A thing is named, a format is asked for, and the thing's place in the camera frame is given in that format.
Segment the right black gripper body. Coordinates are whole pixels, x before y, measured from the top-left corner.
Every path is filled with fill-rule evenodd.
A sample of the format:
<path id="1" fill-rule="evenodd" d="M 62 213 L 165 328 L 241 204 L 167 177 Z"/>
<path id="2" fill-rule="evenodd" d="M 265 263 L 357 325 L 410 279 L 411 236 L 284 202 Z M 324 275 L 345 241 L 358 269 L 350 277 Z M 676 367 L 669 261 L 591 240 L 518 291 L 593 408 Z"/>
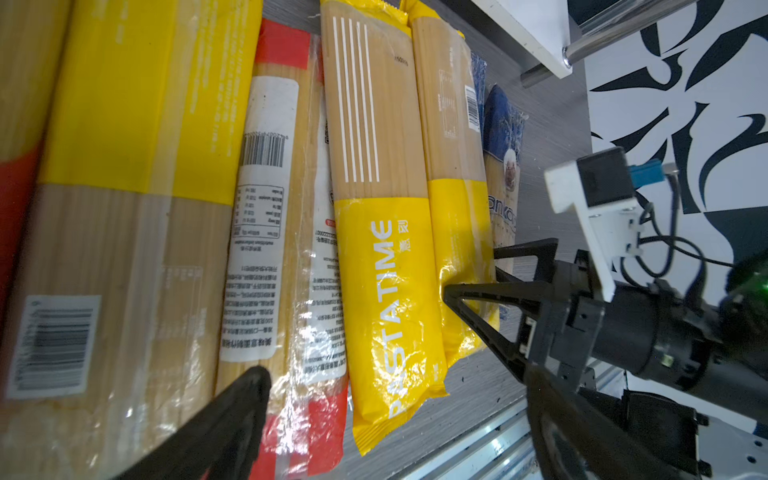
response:
<path id="1" fill-rule="evenodd" d="M 568 390 L 597 388 L 591 367 L 607 303 L 593 289 L 597 272 L 579 250 L 571 263 L 554 260 L 549 276 L 533 282 L 535 297 L 518 332 L 518 351 L 530 365 L 552 374 Z"/>

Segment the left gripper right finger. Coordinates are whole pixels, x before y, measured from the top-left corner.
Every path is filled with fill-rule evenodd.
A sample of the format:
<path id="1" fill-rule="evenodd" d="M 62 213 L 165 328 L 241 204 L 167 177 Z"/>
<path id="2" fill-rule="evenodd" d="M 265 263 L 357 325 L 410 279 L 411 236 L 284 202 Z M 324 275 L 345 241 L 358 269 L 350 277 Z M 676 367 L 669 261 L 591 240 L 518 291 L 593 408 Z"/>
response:
<path id="1" fill-rule="evenodd" d="M 526 370 L 527 418 L 545 479 L 676 479 L 677 471 L 632 440 L 546 369 Z"/>

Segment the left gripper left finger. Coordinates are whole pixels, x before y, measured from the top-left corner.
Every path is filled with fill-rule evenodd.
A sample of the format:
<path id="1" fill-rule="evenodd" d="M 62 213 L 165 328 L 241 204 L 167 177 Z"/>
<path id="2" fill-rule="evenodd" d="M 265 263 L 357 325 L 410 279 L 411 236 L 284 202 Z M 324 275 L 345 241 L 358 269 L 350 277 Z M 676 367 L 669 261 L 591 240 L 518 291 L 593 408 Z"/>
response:
<path id="1" fill-rule="evenodd" d="M 259 455 L 271 375 L 249 368 L 119 479 L 247 479 Z"/>

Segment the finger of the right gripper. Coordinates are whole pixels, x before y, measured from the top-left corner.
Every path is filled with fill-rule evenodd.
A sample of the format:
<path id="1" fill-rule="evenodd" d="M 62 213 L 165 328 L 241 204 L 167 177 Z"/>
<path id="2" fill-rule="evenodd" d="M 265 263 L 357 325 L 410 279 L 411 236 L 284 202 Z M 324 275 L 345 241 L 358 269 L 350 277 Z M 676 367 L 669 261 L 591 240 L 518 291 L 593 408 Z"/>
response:
<path id="1" fill-rule="evenodd" d="M 552 285 L 544 281 L 516 281 L 485 284 L 453 284 L 443 288 L 443 301 L 478 337 L 502 365 L 522 381 L 528 367 L 539 361 L 537 353 Z M 517 336 L 510 340 L 493 320 L 501 309 L 521 313 Z"/>
<path id="2" fill-rule="evenodd" d="M 494 249 L 495 260 L 506 260 L 520 257 L 535 257 L 535 281 L 551 282 L 555 273 L 555 255 L 559 241 L 557 238 L 546 238 L 512 246 Z"/>

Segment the yellow Pastatime spaghetti bag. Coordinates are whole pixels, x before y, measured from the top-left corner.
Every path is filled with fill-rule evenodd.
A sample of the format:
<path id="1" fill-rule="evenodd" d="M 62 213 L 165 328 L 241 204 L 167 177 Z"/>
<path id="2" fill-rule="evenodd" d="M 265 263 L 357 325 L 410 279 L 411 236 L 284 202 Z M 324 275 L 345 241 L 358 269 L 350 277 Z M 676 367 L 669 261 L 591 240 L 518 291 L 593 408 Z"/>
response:
<path id="1" fill-rule="evenodd" d="M 384 1 L 320 5 L 353 438 L 367 454 L 446 393 L 412 33 Z"/>

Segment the blue Barilla spaghetti box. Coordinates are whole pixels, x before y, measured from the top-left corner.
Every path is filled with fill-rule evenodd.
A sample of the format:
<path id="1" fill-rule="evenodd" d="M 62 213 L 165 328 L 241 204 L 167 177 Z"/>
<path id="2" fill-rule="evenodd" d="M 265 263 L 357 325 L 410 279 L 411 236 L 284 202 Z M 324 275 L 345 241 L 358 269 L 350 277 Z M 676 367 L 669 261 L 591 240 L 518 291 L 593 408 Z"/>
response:
<path id="1" fill-rule="evenodd" d="M 471 66 L 476 99 L 478 104 L 480 134 L 484 130 L 484 103 L 486 99 L 487 62 L 476 52 L 471 52 Z"/>

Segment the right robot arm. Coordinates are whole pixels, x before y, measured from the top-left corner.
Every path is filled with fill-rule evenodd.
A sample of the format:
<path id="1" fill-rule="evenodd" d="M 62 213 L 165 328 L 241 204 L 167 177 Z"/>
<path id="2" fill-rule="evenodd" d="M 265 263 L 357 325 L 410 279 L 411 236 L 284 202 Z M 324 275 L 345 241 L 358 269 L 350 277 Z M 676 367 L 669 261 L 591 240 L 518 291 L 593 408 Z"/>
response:
<path id="1" fill-rule="evenodd" d="M 533 256 L 532 280 L 453 284 L 444 303 L 527 390 L 530 436 L 546 479 L 763 479 L 767 475 L 767 259 L 736 266 L 717 306 L 699 272 L 685 294 L 667 282 L 598 292 L 586 251 L 555 257 L 550 238 L 499 248 Z M 667 397 L 598 391 L 600 360 L 755 420 L 737 429 Z"/>

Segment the white two-tier shelf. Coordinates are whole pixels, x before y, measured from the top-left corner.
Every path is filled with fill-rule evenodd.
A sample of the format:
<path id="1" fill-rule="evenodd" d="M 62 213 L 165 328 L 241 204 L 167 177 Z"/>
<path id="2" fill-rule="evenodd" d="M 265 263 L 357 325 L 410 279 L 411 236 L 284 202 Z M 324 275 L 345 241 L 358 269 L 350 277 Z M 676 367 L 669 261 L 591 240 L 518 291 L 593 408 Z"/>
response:
<path id="1" fill-rule="evenodd" d="M 524 86 L 551 76 L 563 79 L 573 66 L 659 20 L 691 5 L 692 0 L 619 1 L 597 15 L 597 23 L 579 39 L 570 36 L 565 1 L 475 1 L 488 16 L 538 64 L 521 75 Z"/>

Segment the blue De Cecco spaghetti bag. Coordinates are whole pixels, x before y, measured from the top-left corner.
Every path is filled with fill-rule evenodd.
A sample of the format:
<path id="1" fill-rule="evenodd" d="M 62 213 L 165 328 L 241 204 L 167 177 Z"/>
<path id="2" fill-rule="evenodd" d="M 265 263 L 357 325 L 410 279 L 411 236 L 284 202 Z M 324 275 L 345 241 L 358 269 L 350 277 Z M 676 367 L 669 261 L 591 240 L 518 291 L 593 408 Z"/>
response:
<path id="1" fill-rule="evenodd" d="M 485 102 L 482 143 L 494 249 L 515 244 L 520 154 L 527 119 L 500 86 L 491 88 Z"/>

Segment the red clear spaghetti bag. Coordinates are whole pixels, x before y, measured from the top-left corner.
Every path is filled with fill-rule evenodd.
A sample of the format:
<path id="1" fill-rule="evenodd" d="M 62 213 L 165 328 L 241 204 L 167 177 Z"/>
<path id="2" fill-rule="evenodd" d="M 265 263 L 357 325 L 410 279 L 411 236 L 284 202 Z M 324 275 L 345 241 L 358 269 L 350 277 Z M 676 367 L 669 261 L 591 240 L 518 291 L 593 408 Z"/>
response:
<path id="1" fill-rule="evenodd" d="M 219 388 L 271 376 L 254 479 L 304 479 L 343 456 L 347 359 L 321 40 L 261 26 L 224 295 Z"/>

